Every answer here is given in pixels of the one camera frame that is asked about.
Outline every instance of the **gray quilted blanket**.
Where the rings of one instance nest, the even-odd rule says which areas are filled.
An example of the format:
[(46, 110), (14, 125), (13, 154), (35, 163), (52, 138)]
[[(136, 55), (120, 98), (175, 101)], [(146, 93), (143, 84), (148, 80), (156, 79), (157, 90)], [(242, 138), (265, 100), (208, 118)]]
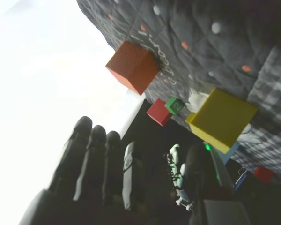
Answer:
[[(152, 52), (160, 73), (149, 102), (219, 87), (259, 107), (233, 158), (281, 177), (281, 0), (77, 0), (115, 50), (125, 41)], [(184, 109), (173, 118), (189, 129)]]

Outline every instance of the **green cube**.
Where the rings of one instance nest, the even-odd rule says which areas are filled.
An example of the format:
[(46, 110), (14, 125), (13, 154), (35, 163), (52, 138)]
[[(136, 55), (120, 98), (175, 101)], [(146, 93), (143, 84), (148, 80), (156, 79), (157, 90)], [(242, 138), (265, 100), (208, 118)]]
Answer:
[(177, 97), (171, 97), (164, 105), (170, 113), (177, 115), (183, 109), (185, 104)]

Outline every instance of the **green light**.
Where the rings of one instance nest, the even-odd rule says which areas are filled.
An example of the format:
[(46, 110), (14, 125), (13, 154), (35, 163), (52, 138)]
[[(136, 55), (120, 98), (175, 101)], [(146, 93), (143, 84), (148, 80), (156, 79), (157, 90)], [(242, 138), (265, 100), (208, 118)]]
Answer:
[(207, 149), (207, 151), (210, 151), (210, 146), (208, 144), (205, 145), (205, 148)]

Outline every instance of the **white background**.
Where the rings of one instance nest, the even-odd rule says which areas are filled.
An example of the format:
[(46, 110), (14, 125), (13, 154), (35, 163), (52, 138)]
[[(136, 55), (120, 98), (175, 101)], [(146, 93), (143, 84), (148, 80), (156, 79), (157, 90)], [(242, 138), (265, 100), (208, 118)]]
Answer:
[(107, 71), (113, 54), (75, 0), (0, 1), (0, 225), (18, 224), (81, 116), (125, 133), (143, 96)]

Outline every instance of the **yellow cube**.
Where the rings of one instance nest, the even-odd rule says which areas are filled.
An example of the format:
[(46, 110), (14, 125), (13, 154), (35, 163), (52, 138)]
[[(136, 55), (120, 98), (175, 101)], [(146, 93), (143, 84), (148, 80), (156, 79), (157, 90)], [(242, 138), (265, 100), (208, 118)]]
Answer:
[(215, 88), (196, 114), (186, 119), (192, 132), (222, 153), (233, 146), (257, 107)]

